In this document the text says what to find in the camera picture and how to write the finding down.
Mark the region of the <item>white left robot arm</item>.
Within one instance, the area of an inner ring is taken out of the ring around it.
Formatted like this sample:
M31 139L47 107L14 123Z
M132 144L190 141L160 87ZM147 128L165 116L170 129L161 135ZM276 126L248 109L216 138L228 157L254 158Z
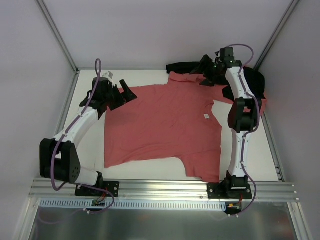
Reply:
M107 110L115 110L136 100L125 80L120 80L121 89L107 77L95 77L92 88L69 126L53 138L45 138L39 145L40 176L51 180L55 191L60 187L55 181L86 187L93 196L104 190L102 173L81 165L77 148L89 129L98 122Z

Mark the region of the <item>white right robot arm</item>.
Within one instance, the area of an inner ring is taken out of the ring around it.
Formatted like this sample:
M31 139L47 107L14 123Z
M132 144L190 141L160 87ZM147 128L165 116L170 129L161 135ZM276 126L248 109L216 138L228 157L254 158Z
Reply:
M202 86L213 87L224 78L233 94L233 105L227 123L232 133L232 151L226 176L220 183L208 183L209 199L251 200L250 183L253 179L247 171L247 155L251 135L260 125L261 101L251 91L244 74L244 65L234 57L234 45L221 48L211 59L204 55L192 75L202 74Z

